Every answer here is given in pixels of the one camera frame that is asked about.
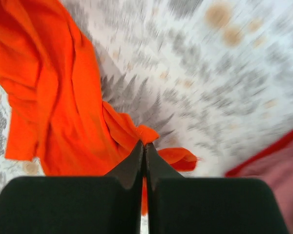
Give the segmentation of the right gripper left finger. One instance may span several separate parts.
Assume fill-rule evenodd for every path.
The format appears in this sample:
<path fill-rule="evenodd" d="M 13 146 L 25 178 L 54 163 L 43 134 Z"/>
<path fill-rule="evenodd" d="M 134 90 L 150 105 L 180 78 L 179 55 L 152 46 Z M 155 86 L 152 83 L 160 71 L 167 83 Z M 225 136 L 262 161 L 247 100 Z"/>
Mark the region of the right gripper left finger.
<path fill-rule="evenodd" d="M 138 234 L 144 147 L 105 176 L 23 176 L 0 193 L 0 234 Z"/>

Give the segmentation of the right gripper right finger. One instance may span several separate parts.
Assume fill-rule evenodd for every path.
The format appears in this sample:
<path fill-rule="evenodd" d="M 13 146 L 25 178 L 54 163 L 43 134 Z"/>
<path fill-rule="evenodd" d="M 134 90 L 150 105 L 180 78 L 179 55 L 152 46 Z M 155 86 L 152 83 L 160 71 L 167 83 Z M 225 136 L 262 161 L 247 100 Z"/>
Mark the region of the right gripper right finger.
<path fill-rule="evenodd" d="M 151 234 L 286 234 L 270 187 L 255 178 L 188 178 L 145 147 Z"/>

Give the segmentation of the orange t shirt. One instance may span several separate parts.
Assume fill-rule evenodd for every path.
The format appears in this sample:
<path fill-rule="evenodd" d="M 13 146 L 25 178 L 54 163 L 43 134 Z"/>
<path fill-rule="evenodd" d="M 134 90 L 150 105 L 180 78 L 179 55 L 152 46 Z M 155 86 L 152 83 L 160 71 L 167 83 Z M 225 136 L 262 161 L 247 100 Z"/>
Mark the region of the orange t shirt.
<path fill-rule="evenodd" d="M 0 0 L 0 86 L 11 107 L 0 154 L 46 176 L 103 176 L 158 133 L 102 98 L 101 68 L 77 0 Z M 0 123 L 6 120 L 0 114 Z"/>

